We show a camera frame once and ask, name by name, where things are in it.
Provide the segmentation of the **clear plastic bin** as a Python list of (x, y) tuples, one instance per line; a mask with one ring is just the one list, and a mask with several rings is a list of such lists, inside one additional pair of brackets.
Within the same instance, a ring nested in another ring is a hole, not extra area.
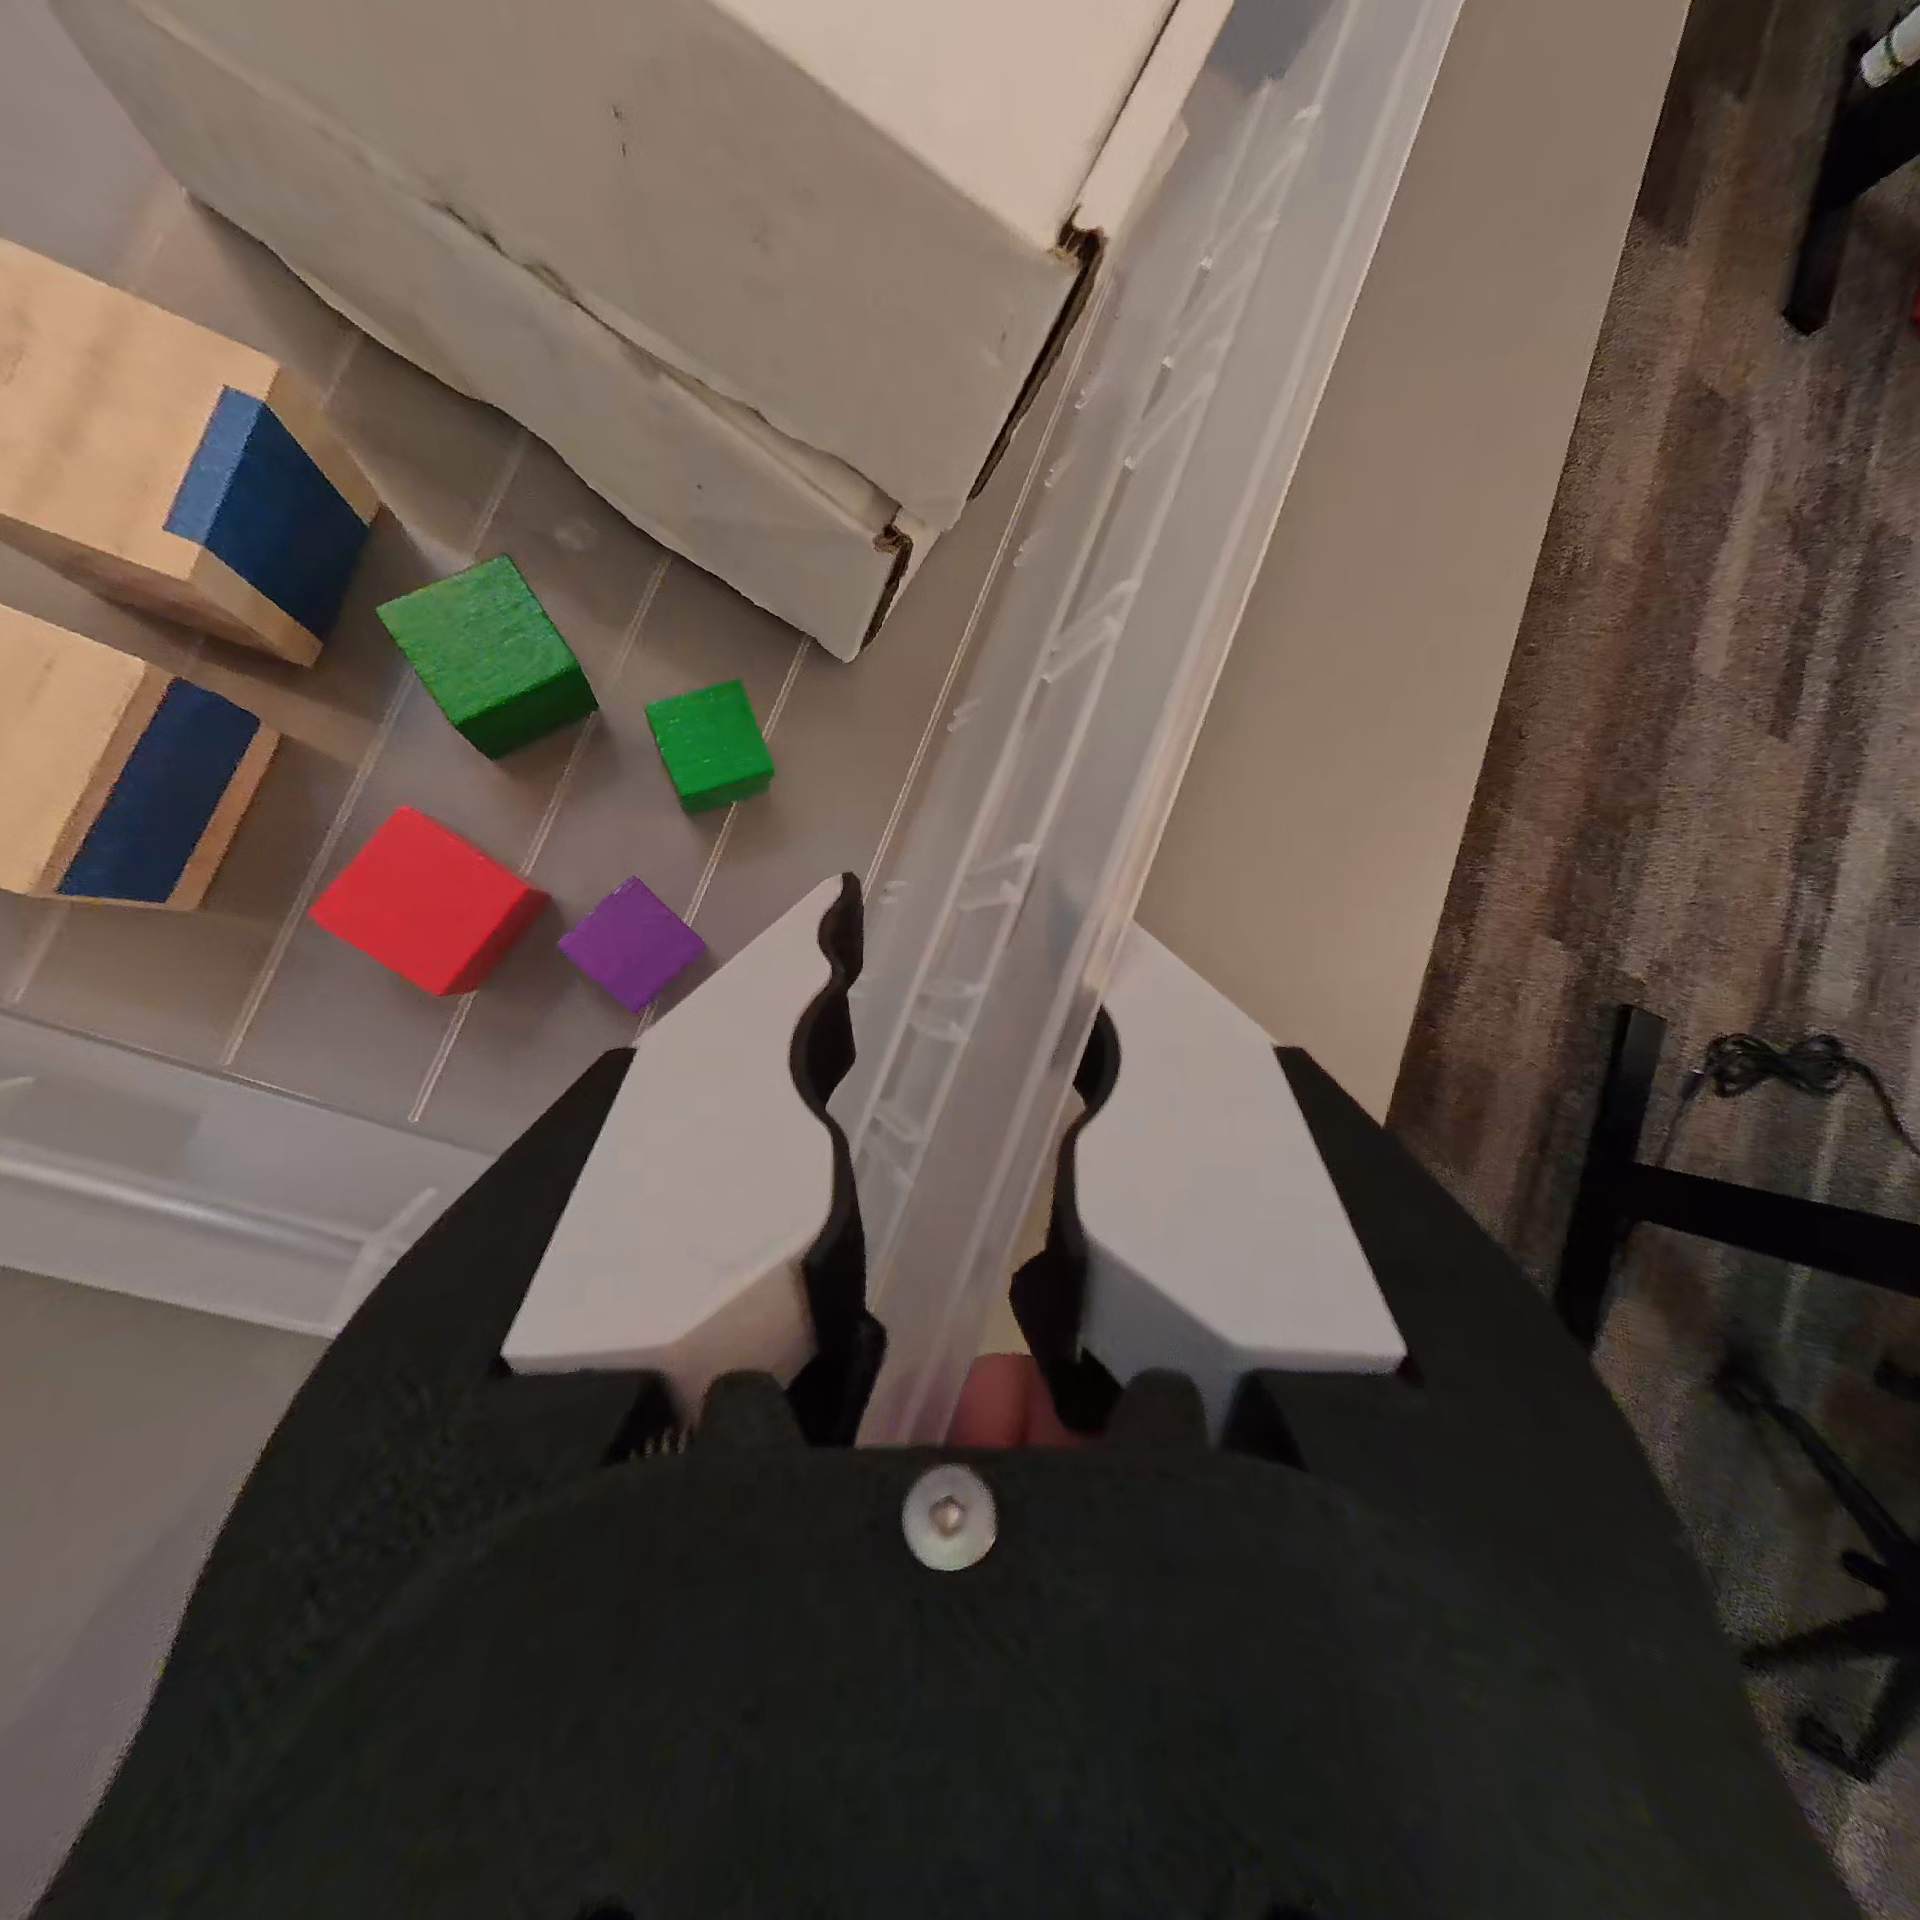
[[(255, 705), (286, 744), (207, 910), (4, 902), (4, 1266), (334, 1332), (484, 1160), (645, 1019), (552, 948), (639, 875), (715, 962), (859, 874), (847, 1134), (888, 1332), (863, 1441), (949, 1418), (1254, 587), (1461, 6), (1237, 6), (1188, 138), (982, 498), (832, 663), (558, 456), (372, 346), (191, 204), (4, 6), (4, 238), (312, 378), (385, 491), (321, 663), (4, 553), (4, 600)], [(512, 559), (598, 712), (488, 759), (377, 606)], [(775, 759), (686, 815), (645, 707), (742, 682)], [(551, 897), (433, 998), (307, 908), (398, 810)]]

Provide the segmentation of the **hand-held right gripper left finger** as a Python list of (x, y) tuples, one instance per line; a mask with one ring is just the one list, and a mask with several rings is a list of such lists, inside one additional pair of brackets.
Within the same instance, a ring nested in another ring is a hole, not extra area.
[(504, 1335), (517, 1377), (803, 1377), (859, 937), (859, 881), (830, 875), (643, 1034)]

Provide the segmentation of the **black chair base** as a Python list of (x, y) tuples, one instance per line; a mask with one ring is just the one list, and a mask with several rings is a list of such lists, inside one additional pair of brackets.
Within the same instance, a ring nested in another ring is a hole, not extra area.
[(1748, 1422), (1779, 1428), (1821, 1479), (1839, 1511), (1862, 1536), (1861, 1551), (1839, 1555), (1839, 1569), (1879, 1595), (1879, 1607), (1775, 1641), (1740, 1650), (1748, 1673), (1788, 1673), (1815, 1667), (1883, 1665), (1885, 1673), (1859, 1739), (1841, 1739), (1821, 1718), (1795, 1724), (1797, 1744), (1859, 1786), (1871, 1786), (1917, 1722), (1917, 1540), (1847, 1466), (1807, 1418), (1779, 1396), (1752, 1354), (1727, 1350), (1711, 1380), (1715, 1394)]

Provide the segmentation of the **purple cube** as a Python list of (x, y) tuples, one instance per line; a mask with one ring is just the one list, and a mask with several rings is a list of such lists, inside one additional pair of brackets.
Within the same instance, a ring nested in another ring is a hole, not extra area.
[(639, 879), (619, 883), (566, 928), (558, 951), (632, 1015), (708, 954), (704, 937)]

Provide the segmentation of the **red cube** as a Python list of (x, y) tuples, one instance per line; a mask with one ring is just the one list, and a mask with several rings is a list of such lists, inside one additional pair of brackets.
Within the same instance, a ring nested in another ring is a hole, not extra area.
[(433, 998), (480, 991), (551, 897), (415, 807), (398, 807), (307, 908)]

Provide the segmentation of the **black table leg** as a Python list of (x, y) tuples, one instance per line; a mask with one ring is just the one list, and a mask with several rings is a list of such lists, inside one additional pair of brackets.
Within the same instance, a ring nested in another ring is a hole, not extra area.
[(1641, 1162), (1663, 1043), (1663, 1019), (1630, 1004), (1615, 1008), (1552, 1288), (1573, 1339), (1596, 1350), (1625, 1238), (1641, 1226), (1915, 1299), (1915, 1223)]
[(1917, 158), (1917, 7), (1844, 49), (1783, 323), (1807, 339), (1831, 319), (1859, 201)]

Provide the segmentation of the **small green cube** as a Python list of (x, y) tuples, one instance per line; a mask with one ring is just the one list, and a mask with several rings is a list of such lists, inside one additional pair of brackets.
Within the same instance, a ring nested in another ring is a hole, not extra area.
[(776, 775), (741, 680), (654, 700), (645, 720), (686, 815), (756, 799)]

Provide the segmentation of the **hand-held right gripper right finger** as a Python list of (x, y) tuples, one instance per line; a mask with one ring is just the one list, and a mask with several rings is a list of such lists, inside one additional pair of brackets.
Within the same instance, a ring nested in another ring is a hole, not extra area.
[(1009, 1286), (1049, 1387), (1389, 1377), (1407, 1355), (1272, 1041), (1142, 928), (1120, 942)]

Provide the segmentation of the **wooden block with blue face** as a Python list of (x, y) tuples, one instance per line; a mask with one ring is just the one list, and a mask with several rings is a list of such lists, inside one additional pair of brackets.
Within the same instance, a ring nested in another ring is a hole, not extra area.
[(1, 889), (193, 913), (280, 735), (47, 619), (1, 614)]
[(112, 602), (312, 665), (377, 515), (301, 374), (1, 246), (6, 545)]

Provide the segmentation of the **white cardboard box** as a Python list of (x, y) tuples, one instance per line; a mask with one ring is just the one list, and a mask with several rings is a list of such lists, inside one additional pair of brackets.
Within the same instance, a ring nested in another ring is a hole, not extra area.
[(184, 193), (855, 662), (984, 487), (1221, 2), (72, 2)]

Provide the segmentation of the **large green cube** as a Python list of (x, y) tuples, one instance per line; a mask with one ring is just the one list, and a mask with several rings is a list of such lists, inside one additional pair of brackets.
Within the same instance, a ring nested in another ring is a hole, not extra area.
[(580, 662), (507, 556), (392, 596), (374, 618), (446, 720), (492, 761), (598, 712)]

